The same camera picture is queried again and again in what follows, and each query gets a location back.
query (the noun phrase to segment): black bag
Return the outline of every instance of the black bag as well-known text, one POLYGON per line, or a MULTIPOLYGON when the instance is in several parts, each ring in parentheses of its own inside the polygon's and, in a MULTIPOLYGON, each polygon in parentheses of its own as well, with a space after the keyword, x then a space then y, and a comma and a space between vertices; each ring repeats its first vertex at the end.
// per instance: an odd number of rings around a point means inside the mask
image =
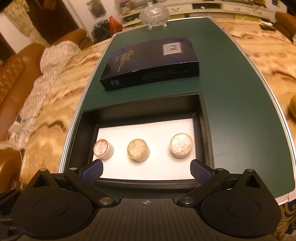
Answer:
POLYGON ((110 38, 110 25, 108 20, 103 20, 96 23, 93 26, 93 31, 91 33, 95 44, 110 38))

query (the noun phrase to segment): wall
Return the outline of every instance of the wall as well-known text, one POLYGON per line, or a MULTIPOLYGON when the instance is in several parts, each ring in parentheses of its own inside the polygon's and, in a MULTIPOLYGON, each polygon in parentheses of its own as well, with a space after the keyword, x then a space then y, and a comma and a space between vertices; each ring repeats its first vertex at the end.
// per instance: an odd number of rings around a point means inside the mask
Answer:
POLYGON ((272 15, 272 17, 270 18, 270 20, 274 23, 276 21, 274 15, 275 12, 287 12, 287 7, 285 4, 283 4, 281 1, 279 2, 279 7, 275 6, 272 4, 272 0, 265 0, 265 5, 268 9, 270 9, 271 11, 274 11, 274 14, 272 15))
POLYGON ((0 33, 16 53, 30 44, 30 39, 22 34, 3 13, 0 13, 0 33))
POLYGON ((85 27, 85 30, 88 32, 90 36, 92 32, 92 27, 96 23, 102 20, 108 19, 110 16, 113 16, 118 22, 120 23, 122 22, 122 19, 119 17, 119 11, 115 6, 114 0, 101 0, 107 13, 104 17, 97 18, 97 19, 94 19, 91 12, 88 10, 86 3, 89 0, 68 0, 68 1, 71 4, 73 10, 81 19, 81 22, 85 27))

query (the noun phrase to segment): door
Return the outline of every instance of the door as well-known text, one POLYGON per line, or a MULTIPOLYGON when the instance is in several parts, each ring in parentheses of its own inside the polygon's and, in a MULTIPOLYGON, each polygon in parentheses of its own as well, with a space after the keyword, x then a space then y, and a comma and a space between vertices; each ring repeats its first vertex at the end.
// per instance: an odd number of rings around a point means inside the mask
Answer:
POLYGON ((78 26, 62 0, 57 0, 54 10, 43 9, 44 0, 27 0, 28 12, 34 26, 42 37, 53 44, 78 26))
POLYGON ((0 62, 8 60, 11 55, 15 54, 5 38, 0 34, 0 62))

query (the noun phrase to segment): blue gripper pad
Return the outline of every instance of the blue gripper pad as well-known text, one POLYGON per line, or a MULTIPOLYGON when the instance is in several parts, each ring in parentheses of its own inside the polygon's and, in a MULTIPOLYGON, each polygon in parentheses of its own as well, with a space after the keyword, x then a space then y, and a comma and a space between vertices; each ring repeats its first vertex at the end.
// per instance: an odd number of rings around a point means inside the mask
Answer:
POLYGON ((100 159, 96 159, 83 168, 81 171, 81 177, 87 180, 89 183, 94 184, 95 181, 103 174, 103 162, 100 159))
POLYGON ((198 181, 199 184, 204 184, 207 180, 213 177, 214 172, 210 171, 210 170, 213 170, 210 167, 208 167, 209 170, 207 170, 205 167, 199 164, 199 162, 200 161, 196 162, 195 160, 191 161, 190 172, 191 172, 191 175, 198 181))

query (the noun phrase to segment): leather sofa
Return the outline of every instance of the leather sofa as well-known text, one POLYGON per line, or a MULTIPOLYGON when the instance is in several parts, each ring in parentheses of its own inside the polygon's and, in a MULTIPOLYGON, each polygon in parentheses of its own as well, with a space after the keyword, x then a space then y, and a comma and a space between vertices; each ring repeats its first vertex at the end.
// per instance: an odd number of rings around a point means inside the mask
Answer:
POLYGON ((296 17, 286 12, 276 12, 275 18, 274 27, 293 42, 293 36, 296 34, 296 17))
MULTIPOLYGON (((73 41, 81 50, 93 45, 83 29, 68 33, 54 45, 65 40, 73 41)), ((8 138, 8 129, 29 96, 34 81, 42 75, 40 60, 44 49, 42 45, 31 44, 0 66, 0 141, 8 138)), ((21 165, 20 151, 0 150, 0 193, 10 189, 21 165)))

